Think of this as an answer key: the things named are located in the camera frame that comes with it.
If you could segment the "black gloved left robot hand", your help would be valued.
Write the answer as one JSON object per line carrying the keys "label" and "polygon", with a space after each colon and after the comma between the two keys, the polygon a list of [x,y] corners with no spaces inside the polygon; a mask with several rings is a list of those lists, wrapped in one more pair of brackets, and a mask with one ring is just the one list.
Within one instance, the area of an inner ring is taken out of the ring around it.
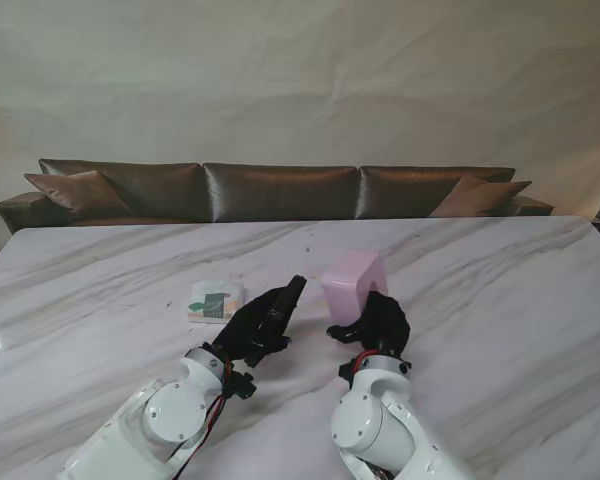
{"label": "black gloved left robot hand", "polygon": [[290,338],[285,332],[306,283],[305,277],[295,275],[286,286],[242,306],[212,342],[214,350],[255,368],[266,356],[286,349]]}

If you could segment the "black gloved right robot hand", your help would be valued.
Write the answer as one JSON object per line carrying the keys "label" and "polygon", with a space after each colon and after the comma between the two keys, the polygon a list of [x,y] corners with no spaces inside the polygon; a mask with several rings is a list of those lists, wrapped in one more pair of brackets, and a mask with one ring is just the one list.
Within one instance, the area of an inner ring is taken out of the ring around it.
{"label": "black gloved right robot hand", "polygon": [[400,357],[411,328],[399,302],[377,291],[369,293],[358,320],[348,326],[333,325],[326,331],[332,339],[343,344],[359,342],[365,351]]}

